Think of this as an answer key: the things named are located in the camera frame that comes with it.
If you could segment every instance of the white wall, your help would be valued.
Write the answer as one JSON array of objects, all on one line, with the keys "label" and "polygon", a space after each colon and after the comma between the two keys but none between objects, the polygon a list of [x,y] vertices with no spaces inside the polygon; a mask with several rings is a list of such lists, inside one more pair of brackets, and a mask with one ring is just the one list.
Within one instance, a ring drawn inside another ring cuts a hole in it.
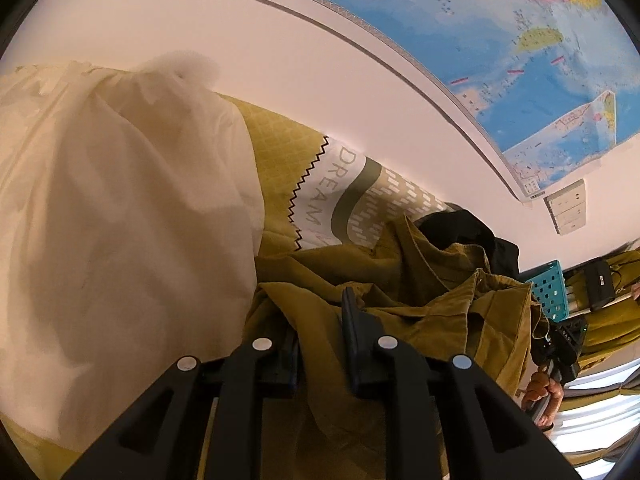
[{"label": "white wall", "polygon": [[[268,1],[329,24],[424,91],[447,99],[402,57],[338,14],[310,0]],[[585,177],[587,225],[560,237],[541,200],[523,205],[514,199],[460,133],[400,78],[336,35],[257,0],[41,0],[0,61],[0,72],[67,59],[131,68],[173,50],[212,59],[217,91],[338,137],[468,208],[519,245],[523,269],[556,258],[573,266],[640,236],[637,140],[609,153]],[[456,121],[466,121],[450,102],[443,106]]]}]

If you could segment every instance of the hand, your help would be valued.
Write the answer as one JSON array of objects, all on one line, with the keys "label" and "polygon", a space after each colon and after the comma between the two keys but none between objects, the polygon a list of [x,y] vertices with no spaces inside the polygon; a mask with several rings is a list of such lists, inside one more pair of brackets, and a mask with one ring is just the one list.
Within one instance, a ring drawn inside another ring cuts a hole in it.
[{"label": "hand", "polygon": [[560,404],[564,398],[564,389],[557,381],[550,378],[545,373],[545,367],[539,367],[538,371],[531,376],[527,392],[522,397],[522,409],[526,409],[532,402],[550,395],[549,405],[540,420],[536,423],[539,428],[546,428],[554,423],[554,419],[560,410]]}]

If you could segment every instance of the white fabric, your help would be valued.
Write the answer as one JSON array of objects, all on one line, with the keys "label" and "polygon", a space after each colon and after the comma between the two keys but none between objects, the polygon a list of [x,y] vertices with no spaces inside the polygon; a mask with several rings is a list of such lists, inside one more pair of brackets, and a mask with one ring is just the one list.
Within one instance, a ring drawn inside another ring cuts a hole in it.
[{"label": "white fabric", "polygon": [[0,411],[84,450],[240,342],[264,205],[236,107],[166,69],[0,78]]}]

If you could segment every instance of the zigzag stitching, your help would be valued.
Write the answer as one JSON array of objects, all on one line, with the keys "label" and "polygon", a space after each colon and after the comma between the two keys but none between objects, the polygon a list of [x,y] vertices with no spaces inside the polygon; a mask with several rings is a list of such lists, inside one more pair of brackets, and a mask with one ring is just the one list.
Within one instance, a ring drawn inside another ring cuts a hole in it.
[{"label": "zigzag stitching", "polygon": [[[298,198],[297,192],[302,189],[300,185],[305,183],[305,179],[311,174],[311,170],[316,167],[317,162],[320,162],[320,156],[326,153],[326,151],[324,150],[324,147],[329,145],[329,138],[327,136],[323,136],[323,137],[324,137],[324,142],[320,146],[320,152],[316,153],[316,158],[311,161],[311,166],[306,168],[305,173],[302,175],[300,180],[296,183],[296,189],[293,190],[293,197],[289,199],[289,202],[291,202],[291,205],[289,206],[289,214],[287,215],[287,218],[289,218],[289,222],[291,222],[292,224],[293,224],[293,208],[295,206],[293,201]],[[300,240],[302,240],[302,235],[300,234],[300,229],[296,227],[296,250],[297,251],[302,249],[302,246],[300,245]]]}]

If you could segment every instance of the world map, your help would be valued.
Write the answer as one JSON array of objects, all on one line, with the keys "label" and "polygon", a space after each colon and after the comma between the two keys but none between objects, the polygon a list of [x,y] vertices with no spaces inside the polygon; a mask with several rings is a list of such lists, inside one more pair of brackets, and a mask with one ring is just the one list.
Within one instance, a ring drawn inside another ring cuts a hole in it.
[{"label": "world map", "polygon": [[640,130],[640,55],[603,0],[329,1],[439,79],[525,196]]}]

